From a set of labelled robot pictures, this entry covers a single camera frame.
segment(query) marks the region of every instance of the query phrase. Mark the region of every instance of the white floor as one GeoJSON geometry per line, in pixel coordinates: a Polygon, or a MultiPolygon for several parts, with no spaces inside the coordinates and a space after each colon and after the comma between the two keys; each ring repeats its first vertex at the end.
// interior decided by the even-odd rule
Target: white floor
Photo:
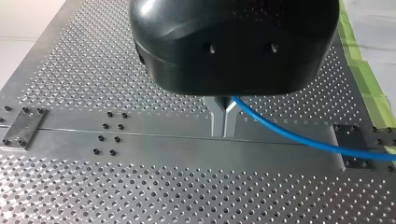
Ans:
{"type": "Polygon", "coordinates": [[[0,0],[0,90],[65,0],[0,0]]]}

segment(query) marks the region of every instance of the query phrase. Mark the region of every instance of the black robot housing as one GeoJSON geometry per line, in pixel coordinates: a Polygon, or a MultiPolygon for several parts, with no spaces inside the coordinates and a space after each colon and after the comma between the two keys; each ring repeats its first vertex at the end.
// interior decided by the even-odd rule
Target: black robot housing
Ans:
{"type": "Polygon", "coordinates": [[[162,88],[194,95],[278,95],[317,75],[337,0],[132,0],[136,49],[162,88]]]}

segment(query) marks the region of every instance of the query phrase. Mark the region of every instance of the bolt head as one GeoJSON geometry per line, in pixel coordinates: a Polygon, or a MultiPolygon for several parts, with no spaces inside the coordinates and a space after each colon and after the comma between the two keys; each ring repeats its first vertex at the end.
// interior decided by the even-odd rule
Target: bolt head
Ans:
{"type": "Polygon", "coordinates": [[[395,168],[393,166],[388,166],[387,167],[387,171],[388,172],[393,172],[395,170],[395,168]]]}
{"type": "Polygon", "coordinates": [[[44,108],[38,108],[37,113],[42,114],[44,113],[45,109],[44,108]]]}

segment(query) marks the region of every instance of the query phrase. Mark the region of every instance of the metal bracket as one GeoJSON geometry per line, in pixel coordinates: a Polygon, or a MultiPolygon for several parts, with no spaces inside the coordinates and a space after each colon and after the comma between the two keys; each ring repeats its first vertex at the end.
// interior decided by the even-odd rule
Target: metal bracket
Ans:
{"type": "Polygon", "coordinates": [[[3,150],[25,150],[32,142],[35,130],[47,110],[37,107],[23,107],[2,140],[3,150]]]}
{"type": "Polygon", "coordinates": [[[209,108],[211,111],[212,137],[222,137],[224,133],[224,118],[225,118],[225,109],[223,106],[223,102],[219,97],[206,96],[204,97],[204,103],[207,106],[207,108],[209,108]]]}
{"type": "Polygon", "coordinates": [[[236,116],[241,108],[229,100],[229,97],[204,97],[204,103],[211,111],[212,137],[235,136],[236,116]]]}
{"type": "Polygon", "coordinates": [[[224,125],[224,137],[234,137],[236,130],[236,116],[241,111],[241,107],[232,101],[225,110],[225,125],[224,125]]]}
{"type": "MultiPolygon", "coordinates": [[[[334,124],[332,126],[332,136],[334,143],[339,147],[368,150],[362,132],[355,125],[334,124]]],[[[375,168],[374,162],[371,160],[363,160],[344,155],[339,156],[343,169],[373,170],[375,168]]]]}

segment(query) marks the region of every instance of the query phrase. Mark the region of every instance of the perforated metal plate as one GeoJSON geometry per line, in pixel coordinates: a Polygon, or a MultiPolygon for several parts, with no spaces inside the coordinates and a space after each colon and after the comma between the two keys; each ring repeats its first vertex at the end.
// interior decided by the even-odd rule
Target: perforated metal plate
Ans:
{"type": "Polygon", "coordinates": [[[395,223],[388,183],[2,157],[2,223],[395,223]]]}
{"type": "Polygon", "coordinates": [[[160,89],[139,61],[129,1],[83,3],[39,67],[20,103],[57,109],[208,115],[201,97],[160,89]]]}
{"type": "MultiPolygon", "coordinates": [[[[234,139],[211,138],[201,98],[163,91],[146,76],[127,7],[67,0],[2,89],[0,105],[14,109],[0,107],[1,136],[23,105],[51,113],[29,150],[0,151],[0,222],[395,223],[388,163],[342,171],[337,155],[292,145],[244,114],[234,139]]],[[[324,142],[332,141],[328,125],[358,124],[370,146],[378,136],[367,132],[343,54],[336,37],[305,90],[245,101],[324,142]]]]}

